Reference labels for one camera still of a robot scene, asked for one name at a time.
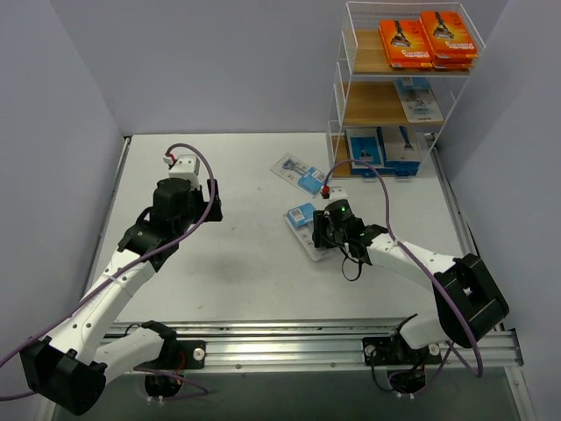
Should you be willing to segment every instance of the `red connector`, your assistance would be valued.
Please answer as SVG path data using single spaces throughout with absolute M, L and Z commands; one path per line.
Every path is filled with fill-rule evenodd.
M 330 198 L 330 186 L 323 186 L 322 187 L 322 197 L 324 199 Z

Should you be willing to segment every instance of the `wooden shelf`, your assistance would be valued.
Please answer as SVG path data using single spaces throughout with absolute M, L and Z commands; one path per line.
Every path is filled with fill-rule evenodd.
M 354 75 L 393 75 L 399 76 L 469 76 L 469 70 L 402 69 L 392 68 L 387 64 L 380 32 L 376 29 L 358 29 L 356 31 L 359 50 L 354 61 Z
M 441 125 L 444 121 L 410 123 L 393 82 L 353 82 L 343 126 Z
M 331 146 L 333 153 L 335 153 L 335 147 L 337 146 L 337 135 L 331 136 Z M 337 155 L 335 156 L 335 163 L 348 160 L 351 158 L 349 155 L 349 147 L 347 146 L 346 137 L 341 134 L 341 139 L 339 140 L 339 149 L 337 150 Z M 333 177 L 335 178 L 345 178 L 345 177 L 356 177 L 357 175 L 351 174 L 351 164 L 344 164 L 333 171 Z

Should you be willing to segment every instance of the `screw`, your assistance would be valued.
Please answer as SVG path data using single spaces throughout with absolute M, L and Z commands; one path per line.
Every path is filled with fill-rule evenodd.
M 429 345 L 429 354 L 430 355 L 439 355 L 440 354 L 440 347 L 437 344 L 430 344 Z
M 374 355 L 376 355 L 376 346 L 374 346 L 374 345 L 367 345 L 367 346 L 365 347 L 365 355 L 367 355 L 367 356 L 369 356 L 369 357 L 370 357 L 371 355 L 372 355 L 372 357 L 373 357 Z
M 193 360 L 195 361 L 202 361 L 204 360 L 204 356 L 205 356 L 205 352 L 204 349 L 202 348 L 195 348 L 195 350 L 193 351 Z

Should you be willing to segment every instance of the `white table surface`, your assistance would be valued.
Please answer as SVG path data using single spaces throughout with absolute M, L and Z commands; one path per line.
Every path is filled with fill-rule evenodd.
M 386 269 L 365 266 L 358 281 L 348 282 L 341 274 L 339 253 L 330 260 L 312 262 L 282 219 L 286 210 L 310 197 L 281 180 L 270 167 L 290 152 L 327 172 L 323 133 L 134 136 L 96 276 L 124 231 L 151 204 L 156 182 L 167 177 L 162 155 L 175 142 L 199 148 L 209 160 L 219 181 L 224 221 L 202 225 L 183 242 L 127 304 L 118 321 L 404 318 L 435 309 L 431 292 Z M 205 179 L 202 170 L 200 180 Z M 393 228 L 399 237 L 438 253 L 460 255 L 432 162 L 414 180 L 388 177 L 386 182 Z M 335 180 L 331 184 L 347 191 L 355 215 L 366 224 L 384 225 L 384 197 L 378 182 Z M 312 203 L 317 208 L 326 204 L 321 199 Z

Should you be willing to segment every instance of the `orange box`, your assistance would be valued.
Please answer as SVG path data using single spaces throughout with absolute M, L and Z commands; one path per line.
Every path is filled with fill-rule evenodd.
M 380 36 L 392 68 L 431 68 L 430 53 L 417 20 L 382 20 Z
M 458 68 L 472 68 L 473 67 L 473 60 L 472 59 L 439 59 L 438 57 L 432 58 L 432 65 L 435 68 L 449 68 L 449 69 L 458 69 Z
M 430 54 L 438 59 L 476 59 L 477 47 L 455 11 L 424 11 L 420 21 Z

